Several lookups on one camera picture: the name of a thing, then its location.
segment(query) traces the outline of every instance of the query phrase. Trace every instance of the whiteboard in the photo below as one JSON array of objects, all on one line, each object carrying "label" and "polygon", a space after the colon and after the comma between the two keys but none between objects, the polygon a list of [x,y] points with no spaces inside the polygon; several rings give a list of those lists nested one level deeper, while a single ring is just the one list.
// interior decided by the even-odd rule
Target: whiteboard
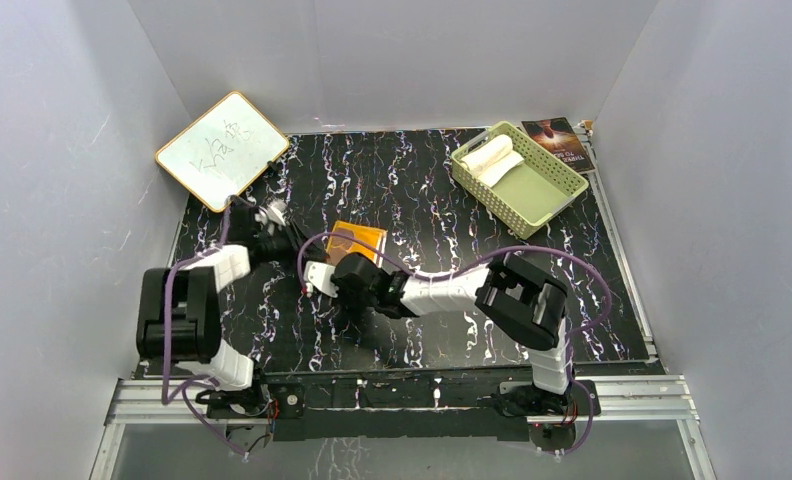
[{"label": "whiteboard", "polygon": [[290,143],[240,92],[231,92],[155,154],[210,210],[225,210]]}]

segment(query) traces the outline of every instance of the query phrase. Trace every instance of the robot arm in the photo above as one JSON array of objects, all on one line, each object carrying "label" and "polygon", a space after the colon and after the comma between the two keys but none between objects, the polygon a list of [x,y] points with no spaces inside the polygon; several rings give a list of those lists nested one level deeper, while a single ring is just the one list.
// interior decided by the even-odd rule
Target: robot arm
[{"label": "robot arm", "polygon": [[517,255],[435,281],[387,273],[359,253],[336,267],[308,262],[304,275],[309,292],[313,286],[353,308],[372,307],[390,318],[478,309],[528,349],[537,388],[556,395],[568,390],[566,286]]},{"label": "robot arm", "polygon": [[[228,245],[181,268],[172,285],[172,362],[193,374],[215,378],[218,390],[252,387],[255,365],[222,339],[219,292],[247,276],[259,263],[292,262],[306,240],[301,229],[284,219],[284,204],[237,206],[231,212]],[[308,249],[307,258],[325,253]],[[137,323],[137,351],[142,359],[163,357],[163,305],[169,268],[147,270],[143,276]]]}]

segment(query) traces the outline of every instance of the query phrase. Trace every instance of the glass panel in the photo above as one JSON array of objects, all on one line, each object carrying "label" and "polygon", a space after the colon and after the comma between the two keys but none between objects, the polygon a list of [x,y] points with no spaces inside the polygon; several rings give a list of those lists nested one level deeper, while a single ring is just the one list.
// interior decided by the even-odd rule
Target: glass panel
[{"label": "glass panel", "polygon": [[[256,427],[231,437],[243,444],[261,433]],[[201,425],[130,425],[113,478],[693,478],[674,421],[596,422],[585,445],[560,463],[530,443],[493,438],[329,438],[255,452],[248,463],[229,458]]]}]

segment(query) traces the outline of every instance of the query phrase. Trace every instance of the black marble surface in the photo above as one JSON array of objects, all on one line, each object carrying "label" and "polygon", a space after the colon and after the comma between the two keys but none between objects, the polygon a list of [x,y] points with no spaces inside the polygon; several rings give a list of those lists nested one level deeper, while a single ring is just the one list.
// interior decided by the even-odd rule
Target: black marble surface
[{"label": "black marble surface", "polygon": [[[481,130],[341,133],[291,137],[280,171],[245,196],[280,198],[311,234],[337,220],[386,229],[385,252],[410,267],[449,271],[520,242],[450,175],[449,153]],[[176,260],[218,238],[220,215],[190,197]],[[614,295],[610,321],[574,340],[577,362],[648,358],[619,266],[591,190],[529,239],[593,264]],[[568,261],[529,255],[571,286],[573,325],[595,318],[603,292]],[[527,363],[525,350],[481,313],[391,320],[348,318],[325,296],[301,295],[295,272],[261,265],[223,291],[225,338],[269,372],[446,368]]]}]

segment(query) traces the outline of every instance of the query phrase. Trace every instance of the whiteboard frame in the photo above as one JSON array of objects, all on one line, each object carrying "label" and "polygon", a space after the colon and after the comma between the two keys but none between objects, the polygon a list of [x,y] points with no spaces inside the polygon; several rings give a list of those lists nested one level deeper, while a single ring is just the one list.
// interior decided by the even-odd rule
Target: whiteboard frame
[{"label": "whiteboard frame", "polygon": [[198,193],[194,192],[194,191],[193,191],[193,189],[191,189],[191,188],[190,188],[190,187],[189,187],[187,184],[185,184],[184,182],[182,182],[182,181],[181,181],[181,179],[180,179],[180,178],[178,178],[178,176],[177,176],[177,175],[175,175],[175,173],[173,173],[173,172],[172,172],[172,170],[170,170],[169,168],[167,168],[167,167],[166,167],[166,165],[164,165],[163,163],[161,163],[161,161],[160,161],[160,154],[161,154],[161,153],[163,153],[163,151],[164,151],[164,150],[166,150],[166,149],[167,149],[167,147],[169,147],[169,146],[170,146],[170,145],[172,145],[172,144],[173,144],[173,143],[174,143],[176,140],[178,140],[178,138],[179,138],[179,137],[181,137],[182,135],[184,135],[185,133],[187,133],[187,132],[188,132],[188,131],[189,131],[191,128],[193,128],[193,126],[194,126],[194,125],[196,125],[197,123],[199,123],[199,122],[202,120],[202,118],[204,118],[205,116],[207,116],[207,114],[211,113],[211,112],[212,112],[212,111],[213,111],[213,110],[214,110],[216,107],[220,106],[220,105],[221,105],[221,104],[222,104],[224,101],[228,100],[228,98],[229,98],[230,96],[232,96],[232,95],[239,95],[239,96],[240,96],[240,98],[242,98],[242,99],[243,99],[243,100],[244,100],[244,101],[245,101],[247,104],[249,104],[249,106],[250,106],[250,107],[252,107],[252,109],[253,109],[253,110],[254,110],[254,111],[255,111],[255,112],[258,114],[258,115],[260,115],[260,116],[261,116],[261,118],[263,118],[263,119],[264,119],[264,121],[265,121],[266,123],[268,123],[268,124],[269,124],[269,125],[270,125],[270,126],[273,128],[273,129],[275,129],[275,131],[276,131],[276,132],[278,132],[279,134],[281,134],[281,136],[282,136],[282,137],[284,137],[284,148],[282,148],[282,149],[281,149],[281,151],[279,151],[279,152],[278,152],[278,154],[277,154],[275,157],[273,157],[272,159],[270,159],[269,161],[267,161],[267,164],[266,164],[266,165],[264,165],[264,168],[262,168],[262,169],[261,169],[261,170],[260,170],[258,173],[256,173],[256,174],[255,174],[255,176],[254,176],[254,177],[252,177],[252,179],[251,179],[250,181],[246,182],[246,185],[245,185],[245,186],[244,186],[244,187],[243,187],[243,188],[242,188],[242,189],[241,189],[239,192],[237,192],[237,193],[236,193],[236,195],[240,195],[240,194],[242,194],[243,192],[245,192],[245,191],[246,191],[246,189],[248,189],[248,188],[249,188],[249,187],[252,185],[252,183],[254,183],[254,182],[255,182],[255,180],[257,180],[257,179],[258,179],[258,177],[260,177],[261,175],[263,175],[263,172],[265,172],[267,168],[269,168],[269,162],[274,162],[274,161],[275,161],[275,160],[277,160],[279,157],[281,157],[282,155],[284,155],[284,152],[286,152],[286,151],[287,151],[287,149],[288,149],[288,148],[290,148],[290,140],[288,140],[288,139],[287,139],[287,135],[284,135],[284,132],[282,132],[281,130],[279,130],[279,129],[278,129],[278,127],[276,127],[274,123],[272,123],[271,121],[269,121],[269,119],[268,119],[268,118],[266,118],[266,116],[265,116],[263,113],[261,113],[261,111],[260,111],[260,110],[258,110],[258,108],[257,108],[257,107],[255,107],[255,106],[252,104],[252,102],[250,102],[250,101],[249,101],[249,99],[248,99],[248,98],[246,98],[246,96],[245,96],[245,95],[243,95],[241,92],[239,92],[239,91],[237,91],[237,90],[232,90],[231,92],[229,92],[229,93],[228,93],[228,95],[226,95],[226,96],[222,97],[222,100],[220,100],[220,101],[216,102],[216,104],[215,104],[214,106],[212,106],[211,108],[209,108],[209,109],[208,109],[208,110],[207,110],[205,113],[201,114],[201,115],[199,116],[199,118],[197,118],[197,119],[196,119],[196,120],[194,120],[192,123],[190,123],[190,125],[188,125],[188,126],[187,126],[187,128],[185,128],[184,130],[181,130],[181,132],[180,132],[178,135],[176,135],[176,136],[175,136],[175,137],[174,137],[172,140],[170,140],[170,141],[166,142],[166,145],[164,145],[163,147],[161,147],[161,148],[160,148],[160,150],[158,150],[157,152],[155,152],[155,162],[156,162],[158,165],[160,165],[160,166],[161,166],[161,167],[162,167],[164,170],[166,170],[166,172],[167,172],[167,173],[169,173],[170,175],[172,175],[172,178],[174,178],[174,179],[178,180],[178,183],[180,183],[181,185],[183,185],[183,186],[184,186],[184,188],[186,188],[188,192],[190,192],[190,193],[191,193],[191,194],[192,194],[194,197],[198,198],[198,199],[199,199],[199,201],[200,201],[200,202],[202,202],[202,205],[204,205],[205,207],[207,207],[207,208],[208,208],[208,210],[210,210],[210,211],[212,211],[212,212],[214,212],[214,213],[222,213],[223,211],[225,211],[225,209],[226,209],[226,208],[228,208],[228,205],[229,205],[229,204],[228,204],[228,203],[226,203],[225,205],[223,205],[223,207],[222,207],[222,208],[220,208],[220,209],[218,209],[218,210],[214,210],[214,209],[213,209],[213,207],[211,207],[211,206],[210,206],[210,204],[209,204],[208,202],[206,202],[206,201],[205,201],[205,199],[203,199],[201,196],[199,196],[199,194],[198,194]]}]

